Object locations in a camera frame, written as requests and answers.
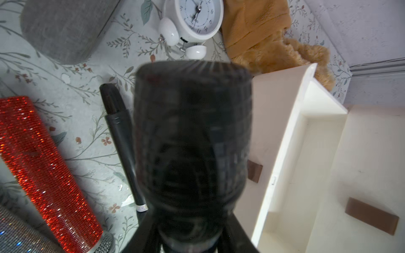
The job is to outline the brown teddy bear plush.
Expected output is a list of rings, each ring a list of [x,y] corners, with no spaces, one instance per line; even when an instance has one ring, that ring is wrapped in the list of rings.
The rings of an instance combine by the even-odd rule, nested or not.
[[[284,32],[291,24],[287,1],[225,1],[221,32],[226,53],[253,74],[316,63],[315,78],[332,91],[330,51],[286,38]]]

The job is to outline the rainbow rhinestone microphone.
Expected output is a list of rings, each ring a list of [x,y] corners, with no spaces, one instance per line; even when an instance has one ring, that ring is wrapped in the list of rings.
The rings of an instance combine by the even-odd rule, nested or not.
[[[2,253],[62,253],[64,250],[1,206]]]

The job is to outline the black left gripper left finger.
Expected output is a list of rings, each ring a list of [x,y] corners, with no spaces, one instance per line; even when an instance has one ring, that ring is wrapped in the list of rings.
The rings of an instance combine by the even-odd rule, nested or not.
[[[142,221],[122,253],[159,253],[160,235],[152,209],[145,212]]]

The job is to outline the red glitter microphone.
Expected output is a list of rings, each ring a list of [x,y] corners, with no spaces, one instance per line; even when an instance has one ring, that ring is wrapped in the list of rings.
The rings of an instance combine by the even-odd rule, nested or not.
[[[1,99],[1,158],[66,253],[113,253],[33,102]]]

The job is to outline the small white alarm clock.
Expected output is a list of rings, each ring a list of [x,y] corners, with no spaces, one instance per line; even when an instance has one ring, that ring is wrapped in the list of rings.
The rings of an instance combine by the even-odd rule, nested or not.
[[[205,42],[219,31],[223,17],[223,1],[164,1],[160,40],[178,48],[190,60],[202,60],[207,53]]]

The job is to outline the white plastic drawer cabinet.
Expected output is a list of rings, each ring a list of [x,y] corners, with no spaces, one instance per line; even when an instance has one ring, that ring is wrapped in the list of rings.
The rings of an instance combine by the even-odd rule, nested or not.
[[[348,215],[350,199],[397,216],[394,234]],[[350,109],[306,250],[404,252],[404,108],[355,105]]]

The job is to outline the black microphone long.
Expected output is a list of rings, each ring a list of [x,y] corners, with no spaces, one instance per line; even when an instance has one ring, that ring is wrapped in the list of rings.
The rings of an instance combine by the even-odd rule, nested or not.
[[[140,214],[145,213],[148,211],[148,206],[138,186],[136,177],[132,119],[129,110],[126,108],[122,96],[114,84],[102,84],[99,90],[107,113],[105,120],[134,197],[136,211]]]

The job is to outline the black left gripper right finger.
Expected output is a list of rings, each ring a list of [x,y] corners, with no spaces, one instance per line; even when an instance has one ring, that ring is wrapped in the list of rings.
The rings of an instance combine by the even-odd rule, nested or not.
[[[223,232],[219,237],[218,252],[259,253],[234,214],[227,219]]]

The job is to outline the grey pencil case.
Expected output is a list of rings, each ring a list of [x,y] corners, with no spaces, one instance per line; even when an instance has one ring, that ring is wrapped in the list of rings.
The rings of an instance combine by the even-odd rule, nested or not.
[[[26,1],[23,37],[41,54],[63,65],[86,61],[103,38],[120,1]]]

